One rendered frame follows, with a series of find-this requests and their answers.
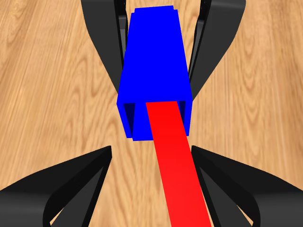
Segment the thin red peg bar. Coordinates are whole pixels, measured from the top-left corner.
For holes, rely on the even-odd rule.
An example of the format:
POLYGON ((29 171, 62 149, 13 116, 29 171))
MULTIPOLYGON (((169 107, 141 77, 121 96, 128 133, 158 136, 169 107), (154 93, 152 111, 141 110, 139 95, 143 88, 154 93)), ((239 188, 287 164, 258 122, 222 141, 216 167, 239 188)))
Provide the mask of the thin red peg bar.
POLYGON ((177 102, 146 106, 171 227, 211 227, 177 102))

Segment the blue hollow socket block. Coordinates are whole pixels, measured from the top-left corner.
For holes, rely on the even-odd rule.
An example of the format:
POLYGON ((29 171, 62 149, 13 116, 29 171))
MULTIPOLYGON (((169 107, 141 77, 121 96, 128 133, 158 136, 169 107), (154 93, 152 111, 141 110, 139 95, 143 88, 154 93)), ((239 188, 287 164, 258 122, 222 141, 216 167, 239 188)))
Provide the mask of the blue hollow socket block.
POLYGON ((178 11, 173 6, 136 8, 117 97, 126 137, 152 140, 146 104, 171 101, 177 102, 189 133, 193 98, 178 11))

